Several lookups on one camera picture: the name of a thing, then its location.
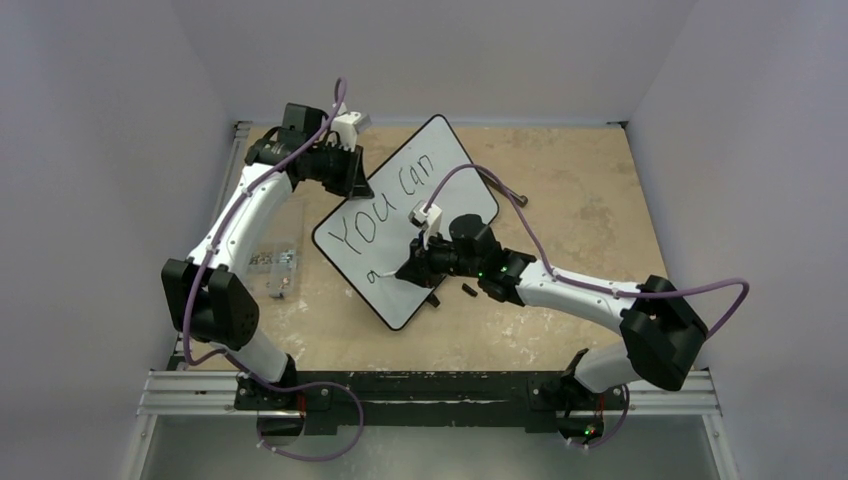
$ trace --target white enclosure wall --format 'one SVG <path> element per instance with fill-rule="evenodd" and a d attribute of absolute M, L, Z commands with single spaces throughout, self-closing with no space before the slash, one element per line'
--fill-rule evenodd
<path fill-rule="evenodd" d="M 628 128 L 672 277 L 752 285 L 704 359 L 744 478 L 848 478 L 846 126 L 848 3 L 699 0 Z"/>
<path fill-rule="evenodd" d="M 0 478 L 113 479 L 231 125 L 169 2 L 0 5 Z"/>
<path fill-rule="evenodd" d="M 377 122 L 626 120 L 695 0 L 174 0 L 229 112 L 327 105 Z"/>

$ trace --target black whiteboard frame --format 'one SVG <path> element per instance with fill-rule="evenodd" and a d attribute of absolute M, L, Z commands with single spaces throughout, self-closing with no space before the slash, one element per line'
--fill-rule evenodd
<path fill-rule="evenodd" d="M 388 164 L 392 160 L 392 158 L 394 158 L 394 156 L 397 155 L 398 152 L 400 152 L 403 149 L 403 147 L 405 147 L 410 141 L 412 141 L 412 139 L 415 138 L 422 130 L 427 128 L 427 125 L 429 125 L 430 122 L 432 122 L 433 120 L 435 120 L 437 118 L 441 118 L 442 120 L 445 121 L 445 125 L 448 126 L 448 128 L 450 129 L 454 138 L 456 139 L 456 142 L 459 144 L 459 147 L 462 148 L 462 153 L 465 154 L 465 158 L 468 159 L 468 163 L 473 164 L 474 161 L 471 160 L 471 155 L 468 154 L 468 150 L 465 149 L 465 145 L 462 144 L 462 141 L 459 139 L 459 136 L 456 134 L 456 131 L 453 129 L 453 125 L 450 124 L 450 122 L 448 121 L 447 118 L 445 118 L 444 115 L 436 114 L 436 115 L 433 115 L 432 117 L 430 117 L 429 119 L 427 119 L 427 121 L 424 122 L 424 124 L 421 125 L 418 128 L 418 130 L 415 131 L 415 133 L 410 135 L 409 138 L 407 138 L 406 141 L 403 142 L 403 144 L 401 144 L 397 149 L 395 149 L 395 151 L 392 152 L 392 154 L 389 155 L 388 158 L 386 158 L 386 160 L 383 161 L 383 163 L 381 163 L 379 167 L 375 168 L 374 171 L 371 172 L 370 175 L 368 175 L 368 179 L 370 180 L 371 177 L 373 177 L 377 172 L 379 172 L 381 168 L 386 166 L 386 164 Z M 483 183 L 483 186 L 486 187 L 486 191 L 489 192 L 489 195 L 492 197 L 492 201 L 495 202 L 495 214 L 492 216 L 492 220 L 489 222 L 489 224 L 491 224 L 491 222 L 493 222 L 496 218 L 498 218 L 498 214 L 500 214 L 500 211 L 501 211 L 501 206 L 498 203 L 498 200 L 495 198 L 495 195 L 492 193 L 491 187 L 489 187 L 489 185 L 487 185 L 486 182 L 483 181 L 483 177 L 482 177 L 482 175 L 480 175 L 480 172 L 477 171 L 476 169 L 474 171 L 477 173 L 477 176 L 480 177 L 480 181 Z M 421 310 L 421 307 L 427 302 L 427 297 L 425 297 L 425 299 L 415 308 L 415 310 L 412 311 L 412 314 L 410 314 L 409 318 L 407 318 L 406 321 L 403 322 L 403 325 L 401 325 L 399 328 L 392 328 L 392 326 L 389 325 L 389 322 L 387 322 L 386 319 L 383 318 L 382 315 L 380 315 L 380 312 L 378 312 L 377 309 L 374 308 L 374 305 L 372 305 L 371 302 L 369 302 L 368 299 L 365 298 L 365 295 L 363 295 L 362 292 L 360 292 L 359 289 L 356 288 L 356 285 L 353 282 L 350 281 L 350 279 L 347 277 L 347 275 L 345 275 L 344 272 L 338 267 L 338 265 L 336 265 L 336 263 L 333 262 L 333 260 L 329 257 L 329 255 L 327 255 L 327 252 L 325 252 L 321 248 L 321 246 L 318 245 L 318 242 L 315 241 L 315 232 L 317 232 L 318 229 L 321 227 L 321 225 L 323 225 L 324 222 L 326 222 L 328 218 L 330 218 L 334 213 L 336 213 L 336 211 L 339 208 L 341 208 L 342 205 L 345 204 L 345 202 L 347 202 L 347 200 L 342 200 L 341 202 L 339 202 L 339 204 L 336 205 L 336 207 L 333 210 L 331 210 L 330 213 L 328 213 L 320 222 L 318 222 L 317 225 L 315 225 L 315 228 L 312 229 L 312 235 L 311 235 L 312 244 L 315 245 L 315 248 L 317 248 L 318 251 L 320 251 L 322 255 L 324 255 L 324 258 L 327 259 L 328 262 L 330 262 L 330 265 L 332 265 L 333 268 L 335 268 L 336 271 L 339 272 L 339 274 L 345 279 L 345 281 L 351 287 L 353 287 L 354 290 L 356 290 L 356 293 L 359 295 L 359 297 L 361 299 L 365 300 L 365 303 L 368 304 L 368 308 L 370 308 L 371 311 L 373 311 L 374 313 L 377 314 L 377 316 L 380 318 L 380 321 L 383 322 L 383 324 L 385 324 L 386 327 L 389 328 L 389 330 L 392 330 L 394 332 L 399 332 L 399 331 L 403 330 L 409 324 L 410 320 L 412 320 L 412 317 L 414 317 L 418 313 L 418 311 Z M 445 276 L 446 275 L 442 276 L 442 278 L 439 279 L 439 282 L 436 284 L 436 286 L 433 287 L 430 290 L 430 295 L 432 295 L 436 291 L 436 289 L 439 288 L 439 285 L 442 284 L 442 281 L 445 279 Z"/>

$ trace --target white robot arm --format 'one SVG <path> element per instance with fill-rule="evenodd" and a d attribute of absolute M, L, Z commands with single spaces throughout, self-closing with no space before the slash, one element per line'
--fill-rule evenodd
<path fill-rule="evenodd" d="M 433 228 L 440 223 L 440 216 L 441 209 L 435 205 L 419 204 L 410 214 L 410 221 L 425 235 L 411 241 L 409 258 L 394 272 L 396 278 L 425 288 L 437 285 L 444 275 L 476 278 L 478 286 L 497 301 L 569 313 L 621 335 L 623 342 L 581 351 L 572 360 L 564 381 L 576 382 L 580 387 L 573 386 L 578 390 L 601 393 L 641 379 L 665 390 L 682 387 L 706 341 L 704 322 L 680 297 L 649 300 L 615 294 L 674 292 L 668 280 L 651 276 L 638 284 L 557 268 L 549 272 L 536 257 L 501 248 L 479 215 L 454 219 L 449 227 L 451 240 L 445 240 Z"/>
<path fill-rule="evenodd" d="M 209 233 L 186 260 L 168 260 L 162 270 L 172 320 L 175 328 L 181 330 L 191 281 L 201 259 L 211 253 L 204 286 L 191 308 L 192 337 L 226 351 L 272 383 L 280 382 L 287 369 L 294 370 L 293 361 L 257 328 L 259 309 L 240 280 L 245 278 L 265 227 L 302 180 L 321 181 L 328 192 L 346 198 L 374 195 L 362 169 L 362 147 L 356 145 L 370 119 L 348 111 L 344 104 L 333 118 L 324 142 L 301 154 L 284 171 L 268 175 L 281 159 L 318 130 L 324 117 L 324 112 L 314 108 L 287 105 L 282 125 L 269 130 L 251 146 L 236 191 Z M 264 181 L 252 191 L 247 190 L 265 175 L 268 176 Z M 225 228 L 216 238 L 222 224 Z"/>

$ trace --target whiteboard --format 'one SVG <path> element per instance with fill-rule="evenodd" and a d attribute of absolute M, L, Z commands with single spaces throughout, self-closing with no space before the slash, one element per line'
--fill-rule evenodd
<path fill-rule="evenodd" d="M 368 177 L 373 199 L 345 200 L 312 231 L 315 246 L 392 330 L 403 328 L 434 289 L 372 272 L 395 271 L 409 258 L 409 243 L 418 235 L 409 212 L 465 163 L 472 163 L 465 148 L 436 115 Z M 489 223 L 498 214 L 498 202 L 470 168 L 451 177 L 435 203 L 447 239 L 450 222 L 460 215 L 476 213 Z"/>

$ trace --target metal frame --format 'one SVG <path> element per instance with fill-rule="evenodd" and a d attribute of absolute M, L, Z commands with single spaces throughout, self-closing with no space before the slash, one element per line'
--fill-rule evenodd
<path fill-rule="evenodd" d="M 247 137 L 253 122 L 237 122 L 227 168 L 212 222 L 238 179 Z M 182 335 L 177 335 L 169 368 L 177 368 L 183 358 Z M 648 382 L 629 384 L 631 401 L 628 415 L 700 416 L 704 422 L 710 450 L 720 480 L 738 480 L 739 475 L 722 422 L 721 408 L 708 371 L 691 372 L 679 392 L 667 392 Z M 256 411 L 235 410 L 236 372 L 151 371 L 136 412 L 136 422 L 127 456 L 121 469 L 122 479 L 140 480 L 159 416 L 258 416 Z M 594 412 L 576 411 L 572 416 L 591 416 Z M 296 418 L 297 411 L 262 412 L 263 417 Z"/>

